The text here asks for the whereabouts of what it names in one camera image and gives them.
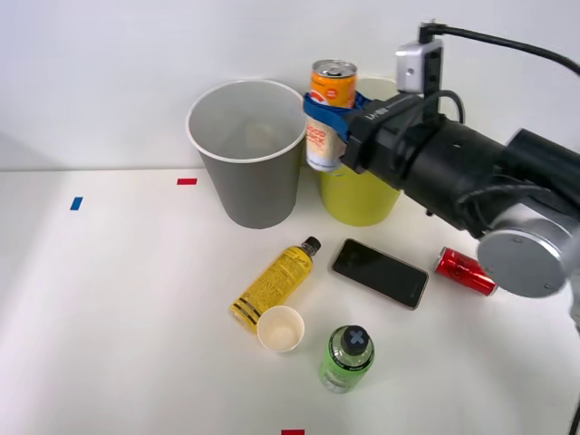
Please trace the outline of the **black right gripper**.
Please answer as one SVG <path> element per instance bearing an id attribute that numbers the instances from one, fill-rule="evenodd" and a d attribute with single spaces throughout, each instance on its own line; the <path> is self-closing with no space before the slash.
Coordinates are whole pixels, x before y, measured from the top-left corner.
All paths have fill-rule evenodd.
<path id="1" fill-rule="evenodd" d="M 304 95 L 304 113 L 330 127 L 345 140 L 341 163 L 357 174 L 372 173 L 394 189 L 403 186 L 404 159 L 396 155 L 395 146 L 402 145 L 398 134 L 405 125 L 415 126 L 412 114 L 420 107 L 417 95 L 398 94 L 387 101 L 369 99 L 356 92 L 353 107 L 342 108 L 321 104 L 309 92 Z"/>

